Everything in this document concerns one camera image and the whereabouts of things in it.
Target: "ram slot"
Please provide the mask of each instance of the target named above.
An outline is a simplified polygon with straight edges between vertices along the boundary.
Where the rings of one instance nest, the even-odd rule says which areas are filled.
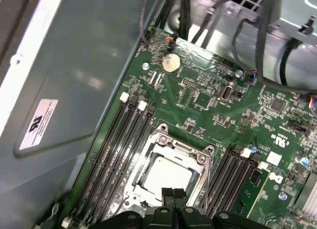
[[[117,112],[117,115],[115,116],[114,121],[110,127],[109,133],[107,134],[103,142],[101,150],[98,152],[96,156],[96,159],[95,159],[96,161],[100,160],[105,155],[106,153],[105,146],[108,144],[109,140],[112,138],[112,136],[118,129],[118,126],[120,126],[120,123],[127,115],[127,112],[125,111],[126,106],[127,106],[127,103],[124,103],[124,102],[121,103],[119,111]],[[98,175],[97,171],[98,171],[98,164],[93,163],[92,168],[89,172],[88,178],[84,184],[81,196],[77,202],[77,211],[76,211],[77,216],[81,213],[81,210],[84,208],[84,205],[86,204],[91,188],[97,179],[97,175]]]
[[[225,190],[223,197],[220,199],[219,205],[215,208],[215,211],[230,210],[232,203],[236,200],[238,193],[247,180],[251,165],[240,160],[236,173],[232,175],[230,186]]]
[[[213,194],[209,198],[208,210],[207,210],[207,215],[209,217],[214,213],[216,205],[219,203],[226,188],[230,184],[230,182],[232,180],[231,176],[234,175],[234,173],[238,167],[238,164],[239,164],[238,159],[234,156],[230,156],[227,167],[226,167],[225,171],[223,172],[223,175],[220,178],[219,182],[217,183]]]
[[[101,186],[101,193],[98,195],[95,205],[95,208],[92,211],[92,219],[93,221],[95,221],[95,218],[98,217],[101,209],[102,209],[102,205],[104,204],[105,198],[107,197],[106,193],[108,191],[108,189],[110,188],[110,186],[113,184],[113,182],[116,180],[115,177],[118,173],[118,171],[120,170],[120,166],[122,161],[124,160],[124,155],[126,154],[129,145],[132,141],[132,138],[139,126],[139,123],[142,119],[142,112],[141,111],[137,111],[137,113],[133,116],[133,120],[130,124],[130,128],[128,128],[126,134],[127,137],[124,139],[121,147],[119,147],[117,149],[117,156],[114,158],[114,162],[113,162],[113,166],[108,168],[108,176],[104,182],[104,184]]]
[[[86,197],[82,206],[77,210],[76,217],[83,218],[85,214],[87,214],[87,209],[91,207],[93,204],[92,198],[96,195],[96,191],[98,188],[96,185],[100,184],[105,175],[105,166],[111,162],[111,159],[115,152],[113,151],[113,145],[118,143],[122,137],[122,129],[126,129],[129,121],[134,113],[135,105],[137,100],[135,96],[133,96],[126,108],[124,109],[124,116],[120,119],[119,124],[114,128],[114,131],[111,134],[108,134],[106,137],[106,141],[104,141],[104,145],[102,148],[103,154],[101,155],[101,159],[99,158],[96,166],[97,169],[94,171],[95,180],[88,185],[88,196]]]
[[[122,138],[125,136],[127,128],[130,126],[131,121],[134,120],[133,116],[135,116],[135,112],[131,112],[131,109],[128,110],[129,114],[127,118],[122,124],[122,127],[118,129],[117,135],[113,138],[112,144],[108,146],[109,154],[106,157],[106,160],[102,164],[102,170],[99,174],[99,179],[97,183],[94,185],[92,193],[89,198],[89,202],[85,209],[85,216],[83,217],[83,221],[86,221],[91,216],[92,211],[94,210],[98,199],[100,198],[103,186],[107,180],[107,176],[111,170],[111,165],[113,164],[113,159],[115,159],[117,155],[117,149],[120,146]]]
[[[217,204],[214,207],[213,211],[223,210],[227,205],[227,200],[232,196],[231,193],[236,187],[237,179],[240,178],[240,174],[243,174],[243,162],[237,160],[237,165],[234,172],[229,176],[226,186],[223,188],[223,192],[220,197],[217,199]]]
[[[235,200],[237,199],[237,197],[239,196],[244,184],[251,177],[251,174],[254,171],[254,167],[252,165],[248,164],[245,171],[246,171],[245,174],[243,175],[242,179],[240,181],[238,181],[238,185],[237,185],[236,189],[234,190],[234,192],[232,193],[232,197],[230,198],[230,201],[224,210],[231,210],[232,209],[233,204],[234,204]]]
[[[128,153],[128,156],[126,157],[125,162],[123,163],[123,166],[121,167],[120,171],[118,172],[119,177],[117,178],[116,182],[113,184],[113,188],[109,190],[109,196],[105,199],[104,205],[103,205],[103,210],[102,212],[96,217],[96,222],[102,220],[102,218],[105,216],[105,214],[108,212],[109,207],[114,199],[114,197],[117,194],[117,191],[119,187],[122,184],[122,181],[124,177],[126,176],[126,173],[128,172],[132,159],[134,155],[137,153],[137,150],[140,148],[140,145],[142,144],[142,140],[144,139],[147,130],[149,128],[149,124],[151,122],[152,118],[152,113],[147,113],[145,115],[145,121],[143,122],[141,126],[141,130],[133,142],[133,146],[131,147],[131,150]]]
[[[200,207],[204,208],[205,207],[205,200],[204,198],[207,196],[208,197],[208,201],[210,198],[210,195],[213,192],[213,188],[214,188],[214,184],[217,182],[217,180],[219,179],[219,177],[222,176],[222,171],[224,170],[224,168],[227,166],[226,162],[228,161],[230,155],[225,152],[224,155],[221,157],[221,160],[219,162],[219,164],[217,165],[216,171],[212,174],[212,177],[210,179],[210,183],[209,183],[209,190],[208,193],[204,195],[203,199],[201,200],[201,204]]]
[[[206,214],[212,217],[217,211],[231,210],[253,170],[254,165],[249,159],[226,150],[209,184]]]

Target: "cable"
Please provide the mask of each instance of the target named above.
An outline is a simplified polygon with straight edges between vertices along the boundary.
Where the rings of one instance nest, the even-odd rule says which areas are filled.
[[[284,51],[284,54],[282,56],[281,63],[279,66],[279,77],[281,79],[282,85],[288,86],[287,80],[286,80],[286,63],[287,63],[288,57],[291,54],[291,52],[294,49],[297,49],[301,43],[302,43],[301,41],[299,41],[295,38],[291,38],[285,44],[285,51]]]
[[[160,29],[164,29],[165,24],[167,22],[168,16],[172,10],[172,7],[175,3],[175,0],[166,0],[164,6],[162,7],[158,18],[154,24],[155,27],[159,25]]]
[[[240,33],[242,31],[244,23],[247,23],[249,25],[256,25],[257,24],[256,22],[253,22],[247,18],[242,19],[240,21],[240,23],[236,29],[236,32],[233,35],[232,41],[231,41],[231,52],[232,52],[232,55],[236,61],[236,64],[238,64],[241,67],[241,69],[243,69],[245,72],[252,74],[253,73],[252,70],[250,70],[247,66],[245,66],[244,63],[242,63],[242,61],[240,60],[239,55],[238,55],[238,51],[237,51],[236,42],[237,42],[238,36],[240,35]]]
[[[231,0],[219,0],[218,2],[216,2],[213,5],[213,9],[217,10],[220,6],[222,6],[223,4],[225,4],[228,1],[231,1]],[[208,12],[207,15],[205,16],[203,22],[202,22],[202,25],[200,26],[200,29],[198,30],[198,32],[193,37],[191,43],[195,44],[197,42],[197,40],[200,38],[200,36],[204,32],[204,30],[207,28],[209,22],[211,21],[211,17],[212,17],[212,14]]]
[[[317,90],[303,89],[303,88],[295,88],[289,86],[283,86],[279,83],[276,83],[263,75],[263,66],[264,66],[264,51],[265,51],[265,43],[266,43],[266,34],[268,32],[268,25],[271,19],[274,0],[263,0],[262,3],[263,12],[261,16],[261,20],[259,22],[259,29],[257,35],[257,43],[256,43],[256,67],[258,71],[258,80],[262,82],[264,85],[268,87],[275,88],[284,92],[296,92],[299,94],[316,94]]]
[[[212,14],[211,13],[207,13],[207,15],[205,16],[205,18],[204,18],[204,20],[202,22],[202,25],[200,26],[200,29],[198,30],[198,32],[193,37],[191,43],[195,44],[197,42],[197,40],[203,34],[204,30],[207,28],[207,25],[210,22],[211,17],[212,17]]]
[[[315,17],[311,16],[308,22],[305,25],[303,25],[302,28],[299,29],[298,32],[304,35],[310,35],[314,31],[314,28],[313,28],[314,22],[315,22]],[[288,86],[287,80],[286,80],[286,63],[287,63],[288,57],[291,54],[291,52],[297,49],[298,46],[301,45],[302,43],[303,42],[298,39],[291,38],[285,44],[285,51],[282,56],[280,67],[279,67],[279,76],[280,76],[282,85]]]
[[[169,37],[167,38],[164,38],[164,39],[161,39],[161,40],[157,40],[157,41],[153,41],[153,42],[150,42],[146,39],[145,37],[145,34],[144,34],[144,14],[145,14],[145,9],[147,7],[147,3],[148,3],[148,0],[144,0],[143,1],[143,6],[142,6],[142,10],[141,10],[141,15],[140,15],[140,35],[141,35],[141,39],[142,41],[147,45],[147,46],[151,46],[151,45],[159,45],[159,44],[162,44],[166,41],[170,41],[170,40],[166,40],[168,39]]]
[[[188,40],[190,29],[190,0],[181,0],[179,36]]]
[[[317,114],[315,111],[316,105],[317,105],[317,100],[314,97],[311,97],[308,108],[315,118],[317,118]]]

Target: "black ram slot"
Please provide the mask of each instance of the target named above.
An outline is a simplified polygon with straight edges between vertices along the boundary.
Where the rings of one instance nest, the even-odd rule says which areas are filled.
[[[231,176],[229,184],[225,188],[225,192],[222,194],[220,200],[218,200],[218,205],[214,209],[215,211],[223,210],[229,204],[230,198],[232,198],[233,192],[235,191],[238,184],[238,180],[241,180],[241,175],[244,174],[244,170],[244,162],[239,162],[238,167]]]
[[[223,195],[223,198],[220,199],[220,205],[215,209],[224,211],[226,208],[230,208],[230,204],[234,199],[234,195],[239,191],[239,186],[244,184],[245,175],[248,172],[248,163],[240,161],[239,167],[234,176],[232,176],[232,181],[227,192]]]
[[[224,168],[228,165],[227,161],[229,160],[229,157],[230,157],[230,155],[227,152],[225,152],[223,157],[221,158],[217,168],[216,168],[215,173],[212,174],[212,177],[211,177],[211,180],[210,180],[210,183],[209,183],[208,200],[210,198],[210,195],[213,192],[214,184],[222,176],[222,172],[223,172]],[[206,197],[206,193],[205,193],[204,197],[201,200],[201,203],[200,203],[200,207],[201,208],[205,207],[205,197]]]
[[[136,154],[137,150],[139,149],[143,138],[146,135],[147,129],[148,129],[149,124],[151,122],[151,118],[152,118],[152,114],[146,115],[146,120],[144,121],[144,124],[142,126],[142,129],[141,129],[139,135],[138,135],[138,138],[133,143],[133,146],[132,146],[132,148],[131,148],[128,156],[127,156],[127,159],[124,162],[124,166],[121,168],[121,170],[120,170],[120,172],[118,174],[119,177],[118,177],[117,181],[114,184],[114,187],[113,187],[113,189],[111,191],[110,196],[106,199],[106,203],[105,203],[105,205],[103,207],[103,211],[99,215],[99,217],[97,218],[97,221],[100,221],[102,219],[102,217],[105,216],[105,214],[107,213],[107,211],[108,211],[108,209],[110,207],[110,204],[112,203],[114,197],[116,196],[117,191],[118,191],[120,185],[122,184],[122,181],[123,181],[128,169],[129,169],[129,167],[131,165],[132,159],[133,159],[134,155]]]
[[[209,199],[209,204],[207,209],[208,216],[213,214],[216,205],[220,202],[221,197],[223,196],[228,185],[230,184],[230,181],[232,180],[231,176],[234,174],[239,164],[238,160],[235,157],[231,157],[230,162],[231,163],[228,164],[228,168],[222,175],[222,178],[220,179],[219,183],[215,187],[214,192]]]
[[[209,184],[206,214],[212,217],[217,211],[230,211],[253,170],[252,161],[227,150]]]
[[[120,169],[120,165],[124,159],[124,155],[128,150],[130,142],[132,141],[132,138],[133,138],[138,126],[139,126],[141,119],[142,119],[142,112],[138,111],[136,116],[134,116],[134,118],[133,118],[133,122],[130,125],[131,128],[129,128],[127,131],[128,136],[124,140],[124,143],[122,144],[122,148],[118,149],[119,153],[114,160],[113,167],[109,170],[108,177],[106,178],[105,183],[102,185],[102,191],[101,191],[100,195],[98,196],[95,208],[92,211],[93,219],[97,218],[98,215],[100,214],[100,210],[102,209],[102,205],[104,204],[105,199],[107,198],[106,193],[108,192],[112,182],[115,180],[115,176],[117,175],[117,172]]]
[[[231,210],[235,200],[237,199],[237,197],[239,196],[242,187],[244,186],[244,184],[247,182],[247,180],[250,178],[252,172],[253,172],[254,168],[252,165],[247,165],[247,169],[246,169],[246,173],[243,175],[243,178],[238,181],[238,185],[234,191],[234,193],[232,194],[232,197],[230,197],[230,201],[227,204],[226,208],[224,208],[224,210]]]
[[[122,103],[120,105],[119,111],[117,112],[117,115],[114,118],[114,121],[110,127],[109,133],[107,134],[107,137],[105,138],[105,140],[103,142],[101,151],[99,151],[97,154],[96,160],[99,160],[105,154],[105,152],[106,152],[105,145],[107,145],[109,139],[114,134],[114,132],[117,129],[117,127],[119,126],[121,120],[126,115],[126,113],[125,113],[126,106],[127,106],[127,103]],[[86,201],[87,197],[89,196],[89,190],[88,190],[89,186],[92,185],[97,178],[97,175],[95,174],[97,168],[98,168],[97,164],[92,165],[92,168],[89,172],[88,178],[85,182],[84,188],[82,190],[81,196],[77,202],[77,212],[76,212],[77,215],[80,214],[81,209],[84,207],[84,201]]]
[[[115,157],[116,151],[120,145],[120,142],[122,138],[124,137],[125,130],[130,126],[131,120],[133,120],[134,112],[131,111],[132,108],[130,108],[128,111],[127,118],[125,118],[122,127],[118,129],[117,135],[113,138],[113,141],[111,142],[112,144],[109,144],[107,146],[109,154],[106,157],[106,160],[104,163],[101,165],[101,172],[98,174],[98,180],[96,184],[93,185],[93,190],[90,194],[90,197],[88,199],[88,204],[84,210],[85,216],[83,217],[83,220],[86,221],[88,217],[90,216],[92,210],[94,209],[95,203],[97,202],[100,193],[103,188],[103,184],[106,181],[105,175],[109,171],[108,165],[111,164],[113,158]]]

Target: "white sticker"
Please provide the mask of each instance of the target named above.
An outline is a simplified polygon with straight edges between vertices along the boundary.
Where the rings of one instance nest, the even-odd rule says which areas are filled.
[[[271,163],[271,164],[277,166],[277,165],[279,164],[279,162],[280,162],[281,159],[282,159],[282,156],[281,156],[281,155],[275,153],[274,151],[271,151],[271,152],[269,153],[269,155],[267,156],[266,161],[267,161],[268,163]]]
[[[31,123],[24,135],[19,150],[23,150],[40,144],[46,127],[56,108],[57,99],[41,99],[34,113]]]

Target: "chip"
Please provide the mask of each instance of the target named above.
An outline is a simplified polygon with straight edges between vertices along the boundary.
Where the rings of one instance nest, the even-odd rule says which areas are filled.
[[[194,129],[193,126],[188,125],[187,128],[186,128],[186,131],[189,132],[189,133],[191,133],[193,129]]]
[[[243,118],[242,119],[242,124],[243,125],[247,126],[247,125],[249,125],[249,123],[250,123],[250,119],[248,119],[248,118]]]
[[[275,99],[271,105],[271,109],[276,111],[276,112],[281,112],[284,106],[284,102],[279,99]]]

